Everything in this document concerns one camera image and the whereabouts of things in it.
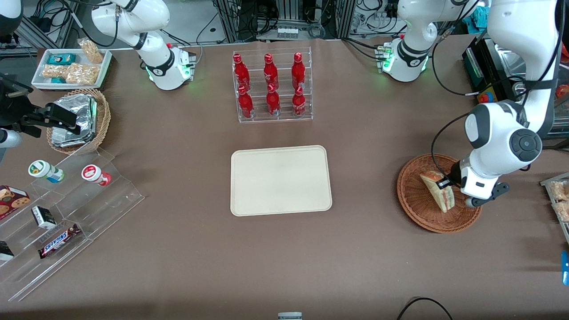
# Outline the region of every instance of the brown table surface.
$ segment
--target brown table surface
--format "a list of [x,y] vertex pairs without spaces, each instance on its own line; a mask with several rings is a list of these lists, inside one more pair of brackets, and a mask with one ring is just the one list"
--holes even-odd
[[[436,53],[451,88],[469,92],[452,36]],[[312,122],[239,124],[233,50],[312,46]],[[444,91],[432,68],[413,83],[379,75],[341,41],[207,47],[195,81],[154,86],[134,51],[115,51],[104,94],[112,120],[102,147],[147,198],[2,319],[395,319],[412,297],[440,301],[455,319],[567,319],[561,228],[538,182],[569,171],[567,155],[544,151],[528,173],[503,177],[512,190],[486,204],[467,230],[440,235],[403,212],[395,181],[435,133],[473,106]],[[61,92],[35,91],[43,105]],[[229,210],[230,157],[241,149],[322,145],[329,211],[238,218]],[[470,151],[461,124],[436,150]],[[63,155],[44,136],[24,137],[0,166],[2,182],[30,183],[26,168]],[[445,319],[419,302],[404,319]]]

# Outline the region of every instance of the acrylic bottle rack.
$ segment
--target acrylic bottle rack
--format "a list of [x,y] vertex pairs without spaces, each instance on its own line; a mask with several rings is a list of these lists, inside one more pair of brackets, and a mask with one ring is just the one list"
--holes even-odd
[[[31,201],[0,220],[0,240],[14,254],[10,261],[0,261],[0,285],[7,300],[24,299],[144,199],[132,182],[120,175],[111,162],[113,158],[102,149],[86,145],[56,164],[65,172],[61,182],[36,179],[24,188]],[[102,187],[84,180],[81,170],[88,164],[109,173],[111,183]],[[31,212],[35,206],[49,209],[57,226],[39,228]],[[82,233],[40,259],[38,250],[74,224]]]
[[[297,118],[292,115],[292,97],[295,88],[292,87],[292,64],[294,62],[294,53],[302,53],[302,62],[304,63],[304,98],[305,111],[304,116]],[[233,84],[235,87],[235,101],[237,103],[237,115],[240,123],[254,122],[276,122],[276,121],[305,121],[314,118],[314,102],[312,100],[312,51],[311,47],[302,48],[284,48],[284,49],[264,49],[264,50],[243,50],[234,51],[234,54],[241,54],[243,63],[249,69],[251,78],[251,90],[249,95],[253,99],[253,108],[255,116],[246,118],[241,114],[239,108],[239,93],[237,88],[239,84],[234,72],[235,65],[232,66]],[[273,62],[277,66],[279,79],[279,93],[281,101],[281,113],[279,116],[273,117],[268,110],[266,96],[267,84],[265,82],[265,54],[273,55]]]

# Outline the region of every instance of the wicker basket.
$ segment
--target wicker basket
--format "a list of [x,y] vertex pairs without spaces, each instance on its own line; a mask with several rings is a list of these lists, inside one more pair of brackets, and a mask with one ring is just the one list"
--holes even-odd
[[[443,154],[435,154],[435,158],[445,172],[449,172],[457,161]],[[482,208],[467,207],[467,196],[452,187],[455,206],[443,213],[419,176],[429,170],[437,171],[430,154],[412,159],[401,169],[397,178],[397,197],[405,213],[421,227],[438,233],[459,232],[470,227],[480,216]]]
[[[95,138],[92,141],[90,141],[88,144],[86,144],[87,147],[85,147],[86,149],[84,149],[84,150],[87,150],[87,149],[88,150],[94,150],[94,149],[97,149],[97,147],[99,147],[101,145],[101,143],[103,142],[103,139],[105,139],[106,132],[109,128],[109,122],[110,122],[109,104],[106,102],[105,96],[103,96],[103,94],[97,89],[73,90],[73,91],[67,93],[65,95],[65,97],[73,96],[73,95],[79,95],[81,93],[86,94],[86,95],[92,95],[95,98],[95,100],[97,101],[97,135],[95,136]],[[46,134],[47,143],[49,143],[50,147],[56,151],[59,151],[61,153],[65,153],[65,154],[72,154],[77,149],[79,149],[80,147],[83,146],[83,145],[80,145],[80,146],[58,148],[58,147],[54,146],[53,143],[51,142],[51,135],[53,133],[53,129],[48,128],[46,131],[47,131],[47,134]]]

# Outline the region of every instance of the yogurt bottle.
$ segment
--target yogurt bottle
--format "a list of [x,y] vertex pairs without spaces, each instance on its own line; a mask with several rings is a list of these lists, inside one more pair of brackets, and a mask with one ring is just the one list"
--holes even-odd
[[65,173],[63,170],[52,166],[47,161],[36,160],[32,162],[28,168],[28,173],[30,176],[39,179],[46,179],[49,182],[57,183],[63,180]]
[[89,182],[98,183],[99,186],[103,187],[109,184],[112,179],[110,174],[102,171],[101,168],[96,165],[88,165],[84,167],[83,171],[81,171],[81,176],[83,179]]

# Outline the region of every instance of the red glass bottle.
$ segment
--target red glass bottle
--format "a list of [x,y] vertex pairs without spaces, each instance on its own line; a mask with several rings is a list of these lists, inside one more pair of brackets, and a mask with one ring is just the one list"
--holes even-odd
[[294,92],[294,96],[292,97],[292,115],[295,117],[302,117],[304,115],[304,103],[306,102],[306,99],[302,92],[302,87],[297,87]]
[[244,85],[240,85],[237,89],[239,91],[239,107],[241,108],[241,113],[245,118],[253,118],[255,116],[255,110],[253,110],[253,99],[247,93]]
[[245,87],[246,91],[251,90],[251,77],[249,76],[249,69],[240,54],[233,55],[233,62],[235,62],[235,75],[237,76],[237,83]]
[[296,89],[299,85],[304,88],[304,63],[302,63],[302,54],[297,52],[294,54],[294,63],[292,64],[292,87]]
[[269,106],[269,113],[271,116],[276,117],[281,113],[281,100],[279,94],[275,89],[274,84],[269,84],[267,86],[267,105]]
[[277,72],[277,66],[273,62],[273,55],[266,54],[265,55],[265,69],[263,69],[265,73],[265,80],[267,81],[267,85],[274,84],[275,89],[279,89],[279,76]]

